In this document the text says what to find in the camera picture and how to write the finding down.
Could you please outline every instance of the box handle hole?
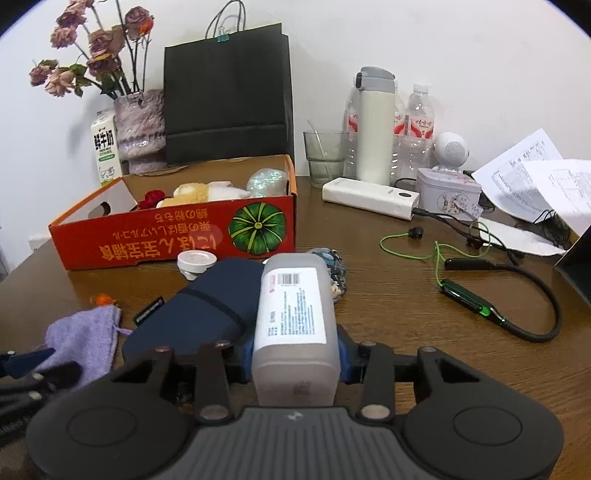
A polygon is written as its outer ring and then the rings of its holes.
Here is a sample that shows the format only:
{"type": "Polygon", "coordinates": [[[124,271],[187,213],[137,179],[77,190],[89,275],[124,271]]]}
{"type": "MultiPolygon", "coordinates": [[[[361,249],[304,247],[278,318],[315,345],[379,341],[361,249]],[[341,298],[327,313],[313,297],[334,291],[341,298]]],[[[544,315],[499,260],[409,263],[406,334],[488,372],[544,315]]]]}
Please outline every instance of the box handle hole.
{"type": "Polygon", "coordinates": [[[88,214],[89,219],[106,217],[111,213],[111,206],[107,202],[103,202],[97,207],[93,208],[88,214]]]}

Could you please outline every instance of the bottle label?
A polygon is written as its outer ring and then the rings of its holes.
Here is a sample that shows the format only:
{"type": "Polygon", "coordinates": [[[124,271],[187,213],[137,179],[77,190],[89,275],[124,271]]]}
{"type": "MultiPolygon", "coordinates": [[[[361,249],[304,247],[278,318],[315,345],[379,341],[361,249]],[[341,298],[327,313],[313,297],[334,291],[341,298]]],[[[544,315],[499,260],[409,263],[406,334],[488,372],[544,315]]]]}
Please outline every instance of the bottle label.
{"type": "Polygon", "coordinates": [[[411,117],[408,125],[408,134],[417,138],[433,137],[433,120],[411,117]]]}
{"type": "Polygon", "coordinates": [[[396,112],[394,117],[394,135],[404,135],[404,114],[396,112]]]}
{"type": "Polygon", "coordinates": [[[359,125],[359,114],[357,112],[349,113],[347,115],[347,132],[357,133],[359,125]]]}
{"type": "Polygon", "coordinates": [[[315,268],[276,268],[261,281],[254,351],[267,345],[326,343],[315,268]]]}

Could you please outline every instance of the black tag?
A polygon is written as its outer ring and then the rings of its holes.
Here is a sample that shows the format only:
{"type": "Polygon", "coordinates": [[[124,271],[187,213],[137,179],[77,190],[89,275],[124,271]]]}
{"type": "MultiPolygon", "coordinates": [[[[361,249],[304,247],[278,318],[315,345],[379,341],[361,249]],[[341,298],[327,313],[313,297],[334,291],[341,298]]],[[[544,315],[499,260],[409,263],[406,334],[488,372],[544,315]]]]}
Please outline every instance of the black tag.
{"type": "Polygon", "coordinates": [[[164,305],[164,299],[158,297],[134,317],[134,323],[139,327],[150,315],[164,305]]]}

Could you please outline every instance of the white speaker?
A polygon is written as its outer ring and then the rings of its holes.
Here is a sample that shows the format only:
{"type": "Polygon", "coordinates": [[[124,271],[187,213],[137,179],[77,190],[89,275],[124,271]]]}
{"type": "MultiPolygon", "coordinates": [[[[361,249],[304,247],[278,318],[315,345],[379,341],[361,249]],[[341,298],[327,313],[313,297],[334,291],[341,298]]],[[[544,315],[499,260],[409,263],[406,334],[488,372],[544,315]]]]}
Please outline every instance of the white speaker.
{"type": "Polygon", "coordinates": [[[460,171],[470,155],[466,141],[453,132],[443,132],[435,138],[433,153],[439,162],[434,170],[460,171]]]}

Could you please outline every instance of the black paper bag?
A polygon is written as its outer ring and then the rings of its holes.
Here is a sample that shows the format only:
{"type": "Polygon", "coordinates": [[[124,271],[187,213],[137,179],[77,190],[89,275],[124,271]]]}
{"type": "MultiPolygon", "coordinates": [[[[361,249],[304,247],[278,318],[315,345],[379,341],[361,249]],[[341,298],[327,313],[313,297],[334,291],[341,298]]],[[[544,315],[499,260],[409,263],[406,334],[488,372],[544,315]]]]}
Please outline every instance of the black paper bag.
{"type": "Polygon", "coordinates": [[[281,24],[166,48],[167,161],[294,159],[289,41],[281,24]]]}

